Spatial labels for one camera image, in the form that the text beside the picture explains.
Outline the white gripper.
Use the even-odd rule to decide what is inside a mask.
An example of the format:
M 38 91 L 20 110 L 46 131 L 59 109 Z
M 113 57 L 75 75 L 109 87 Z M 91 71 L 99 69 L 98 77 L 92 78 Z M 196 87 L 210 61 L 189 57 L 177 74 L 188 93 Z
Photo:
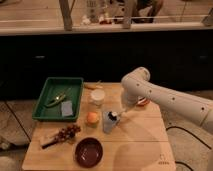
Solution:
M 132 110 L 138 103 L 138 97 L 123 91 L 121 94 L 122 112 L 126 113 Z

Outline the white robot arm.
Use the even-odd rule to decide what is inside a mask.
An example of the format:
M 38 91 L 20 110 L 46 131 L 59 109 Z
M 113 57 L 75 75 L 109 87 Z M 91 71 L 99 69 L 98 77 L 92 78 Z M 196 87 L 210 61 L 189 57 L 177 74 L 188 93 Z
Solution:
M 138 67 L 126 74 L 122 80 L 122 99 L 133 105 L 139 97 L 164 106 L 213 134 L 213 100 L 182 93 L 149 82 L 150 72 Z

